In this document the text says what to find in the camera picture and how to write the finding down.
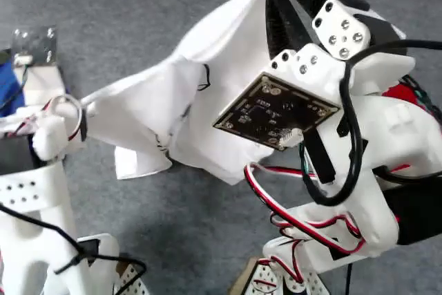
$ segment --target white wire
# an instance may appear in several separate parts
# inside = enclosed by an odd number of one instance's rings
[[[263,166],[259,165],[256,162],[251,162],[249,164],[246,165],[246,172],[248,173],[248,176],[250,177],[251,181],[253,182],[254,187],[256,187],[259,191],[262,192],[262,195],[266,197],[266,199],[268,199],[274,206],[276,206],[277,208],[279,208],[280,210],[284,211],[286,214],[290,215],[290,212],[284,208],[281,204],[279,204],[273,197],[271,197],[259,184],[259,182],[255,179],[255,177],[253,176],[252,173],[252,167],[257,167],[259,169],[265,169]],[[298,176],[294,176],[295,174],[290,174],[290,173],[279,173],[279,172],[275,172],[277,174],[284,174],[287,176],[292,176],[294,178],[297,178]],[[346,249],[344,248],[339,242],[335,241],[333,238],[330,238],[329,236],[326,236],[324,233],[322,233],[321,231],[319,231],[317,228],[307,224],[306,222],[297,220],[300,224],[302,224],[302,226],[305,229],[310,230],[312,233],[314,234],[318,234],[320,237],[326,239],[328,242],[333,243],[335,246],[340,247],[341,249],[345,250],[345,251],[352,251],[352,249]]]

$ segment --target metal plate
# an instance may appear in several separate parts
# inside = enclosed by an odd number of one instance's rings
[[[115,286],[114,294],[118,292],[118,290],[121,288],[122,285],[125,285],[129,280],[132,280],[132,278],[137,274],[137,271],[132,265],[129,265],[122,274],[121,278],[119,279],[119,285]],[[144,283],[138,279],[135,281],[133,285],[131,285],[124,293],[124,295],[149,295],[149,292],[147,290],[147,287],[144,285]]]
[[[12,38],[12,56],[32,55],[33,66],[57,62],[57,30],[54,26],[18,28]]]
[[[306,133],[338,110],[336,105],[262,73],[213,126],[282,151],[285,148],[280,142],[292,129]]]

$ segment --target red component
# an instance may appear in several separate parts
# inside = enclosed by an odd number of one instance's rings
[[[388,89],[388,91],[385,91],[382,96],[397,98],[415,105],[419,105],[414,91],[402,84],[391,87],[390,89]]]

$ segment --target cable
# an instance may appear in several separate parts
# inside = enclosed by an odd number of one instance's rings
[[[324,234],[320,233],[315,227],[297,220],[294,218],[286,208],[284,208],[281,204],[276,202],[256,181],[255,177],[252,174],[251,168],[257,167],[259,169],[265,169],[261,165],[257,163],[251,163],[246,165],[244,168],[244,175],[247,179],[247,182],[249,183],[252,190],[255,192],[255,194],[261,199],[269,208],[272,210],[277,216],[280,216],[283,220],[287,221],[289,224],[293,225],[293,227],[299,229],[301,232],[307,234],[314,240],[318,241],[322,245],[333,248],[338,250],[339,252],[343,254],[353,254],[357,252],[361,247],[365,244],[365,240],[361,238],[358,241],[358,244],[354,249],[346,249],[340,245],[339,242],[335,241],[333,238],[330,238],[328,236],[325,236]]]
[[[26,82],[28,81],[28,68],[29,65],[24,66],[23,78],[21,80],[20,87],[0,106],[0,112],[4,111],[15,99],[21,94]]]
[[[422,181],[433,180],[442,175],[442,171],[422,175],[422,176],[405,176],[394,174],[388,170],[386,166],[380,166],[373,170],[373,174],[381,179],[399,184],[421,184]]]
[[[321,190],[313,183],[310,177],[305,172],[305,157],[304,157],[304,146],[302,146],[302,153],[300,153],[301,158],[301,169],[302,169],[302,179],[304,180],[305,186],[313,200],[320,205],[325,205],[327,207],[333,207],[343,203],[353,192],[354,187],[359,178],[362,167],[362,157],[363,157],[363,141],[361,136],[361,130],[358,124],[358,118],[354,111],[352,104],[352,99],[349,92],[349,83],[352,76],[353,67],[362,59],[377,53],[385,52],[391,49],[397,48],[425,48],[430,50],[442,50],[441,41],[425,41],[419,39],[402,39],[398,41],[391,41],[384,44],[378,44],[370,46],[365,50],[360,51],[355,54],[352,58],[347,60],[345,64],[344,78],[341,79],[339,83],[339,93],[341,102],[343,105],[344,115],[347,118],[347,123],[350,132],[350,140],[352,144],[352,149],[350,151],[350,165],[347,178],[344,181],[342,189],[334,196],[327,197]]]
[[[347,278],[345,279],[345,295],[350,295],[350,282],[352,281],[353,263],[347,266]]]
[[[41,221],[41,220],[38,220],[35,218],[31,218],[25,214],[22,214],[22,213],[15,211],[15,210],[9,209],[2,204],[0,204],[0,211],[8,214],[9,216],[12,216],[12,217],[15,217],[19,220],[22,220],[24,222],[29,222],[30,224],[33,224],[33,225],[36,225],[36,226],[39,226],[39,227],[42,227],[45,229],[50,229],[50,230],[56,231],[62,238],[64,238],[67,242],[69,242],[70,245],[73,246],[73,248],[77,251],[78,254],[68,264],[66,264],[62,268],[58,269],[57,271],[54,271],[55,274],[63,273],[69,267],[80,264],[80,262],[86,258],[96,258],[96,259],[102,259],[102,260],[119,261],[119,262],[123,262],[123,263],[130,263],[130,264],[135,264],[135,265],[140,266],[142,268],[142,270],[140,272],[138,272],[137,275],[135,275],[130,281],[128,281],[127,284],[125,284],[125,286],[123,286],[115,294],[115,295],[121,295],[138,278],[140,278],[147,270],[146,265],[142,261],[136,260],[134,258],[126,258],[126,257],[122,257],[122,256],[105,256],[105,255],[88,253],[86,250],[83,249],[83,247],[75,239],[73,239],[63,229],[61,229],[60,227],[58,227],[56,225],[52,225],[52,224],[49,224],[47,222],[44,222],[44,221]]]

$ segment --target metal bracket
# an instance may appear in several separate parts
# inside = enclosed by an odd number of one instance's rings
[[[32,55],[33,66],[57,62],[57,30],[54,26],[16,29],[12,38],[12,56]]]

